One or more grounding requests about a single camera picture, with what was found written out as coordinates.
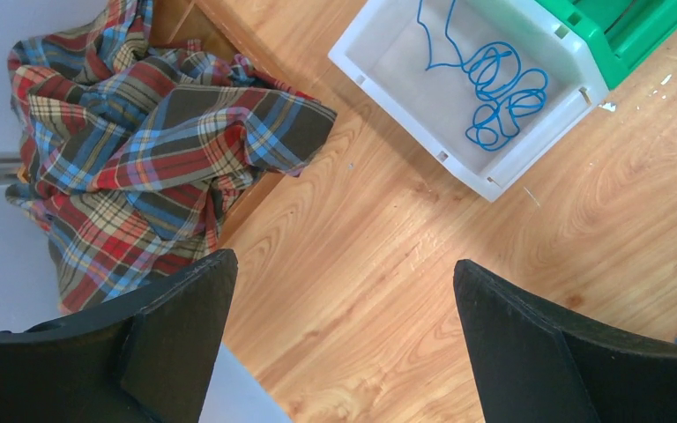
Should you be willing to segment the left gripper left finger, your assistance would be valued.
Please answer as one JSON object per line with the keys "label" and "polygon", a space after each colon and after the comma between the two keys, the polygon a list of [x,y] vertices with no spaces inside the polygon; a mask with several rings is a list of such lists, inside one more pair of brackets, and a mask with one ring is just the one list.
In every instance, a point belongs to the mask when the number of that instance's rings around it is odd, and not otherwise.
{"label": "left gripper left finger", "polygon": [[113,300],[0,331],[0,422],[196,422],[238,261],[220,249]]}

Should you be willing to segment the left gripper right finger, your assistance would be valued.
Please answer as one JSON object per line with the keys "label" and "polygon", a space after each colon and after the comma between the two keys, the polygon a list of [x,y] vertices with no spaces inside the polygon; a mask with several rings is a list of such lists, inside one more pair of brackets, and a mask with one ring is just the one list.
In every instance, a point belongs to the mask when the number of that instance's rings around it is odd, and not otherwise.
{"label": "left gripper right finger", "polygon": [[471,260],[454,293],[488,422],[677,422],[677,345],[601,323]]}

